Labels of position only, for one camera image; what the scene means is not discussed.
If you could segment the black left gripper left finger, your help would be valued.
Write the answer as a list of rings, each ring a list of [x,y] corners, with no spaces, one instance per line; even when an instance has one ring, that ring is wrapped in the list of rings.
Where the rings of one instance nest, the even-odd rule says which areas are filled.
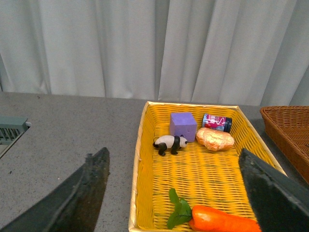
[[[107,148],[88,154],[77,171],[1,231],[94,231],[110,174],[109,165]]]

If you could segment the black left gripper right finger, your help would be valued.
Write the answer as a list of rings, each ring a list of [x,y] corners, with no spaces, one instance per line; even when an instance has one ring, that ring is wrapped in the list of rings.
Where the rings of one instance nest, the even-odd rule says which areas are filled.
[[[239,167],[254,215],[263,232],[307,232],[309,190],[247,149]]]

